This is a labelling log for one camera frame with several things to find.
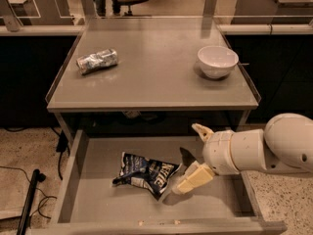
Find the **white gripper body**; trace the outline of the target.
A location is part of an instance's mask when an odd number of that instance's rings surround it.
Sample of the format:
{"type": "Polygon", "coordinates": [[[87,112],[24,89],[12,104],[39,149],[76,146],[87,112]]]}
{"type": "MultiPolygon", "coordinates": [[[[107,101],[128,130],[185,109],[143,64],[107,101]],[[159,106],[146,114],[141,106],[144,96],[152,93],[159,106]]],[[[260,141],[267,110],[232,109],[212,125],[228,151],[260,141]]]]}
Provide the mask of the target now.
{"type": "Polygon", "coordinates": [[[204,142],[202,155],[204,162],[218,175],[235,175],[239,170],[235,166],[231,155],[232,130],[213,133],[204,142]]]}

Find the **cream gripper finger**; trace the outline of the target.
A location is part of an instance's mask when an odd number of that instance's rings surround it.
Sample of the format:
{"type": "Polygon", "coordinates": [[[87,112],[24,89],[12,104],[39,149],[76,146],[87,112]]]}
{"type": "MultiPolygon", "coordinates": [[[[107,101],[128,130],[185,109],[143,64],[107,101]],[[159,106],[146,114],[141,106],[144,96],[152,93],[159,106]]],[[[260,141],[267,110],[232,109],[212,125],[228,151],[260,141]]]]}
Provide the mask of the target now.
{"type": "Polygon", "coordinates": [[[193,123],[192,128],[199,135],[203,142],[208,141],[209,138],[214,134],[214,132],[210,128],[203,126],[199,123],[193,123]]]}
{"type": "Polygon", "coordinates": [[[194,161],[179,177],[172,187],[172,191],[177,195],[184,195],[208,183],[214,176],[214,171],[207,164],[194,161]]]}

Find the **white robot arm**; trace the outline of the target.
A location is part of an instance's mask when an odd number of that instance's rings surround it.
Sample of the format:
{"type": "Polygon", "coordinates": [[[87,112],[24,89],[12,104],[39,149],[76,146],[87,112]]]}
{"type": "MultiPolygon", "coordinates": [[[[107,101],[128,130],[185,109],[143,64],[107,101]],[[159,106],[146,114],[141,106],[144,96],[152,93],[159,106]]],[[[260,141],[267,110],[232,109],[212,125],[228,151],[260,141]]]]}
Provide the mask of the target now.
{"type": "Polygon", "coordinates": [[[203,186],[216,175],[246,170],[268,173],[313,172],[313,120],[298,114],[272,117],[263,129],[212,131],[192,125],[203,142],[203,162],[194,161],[174,184],[177,195],[203,186]]]}

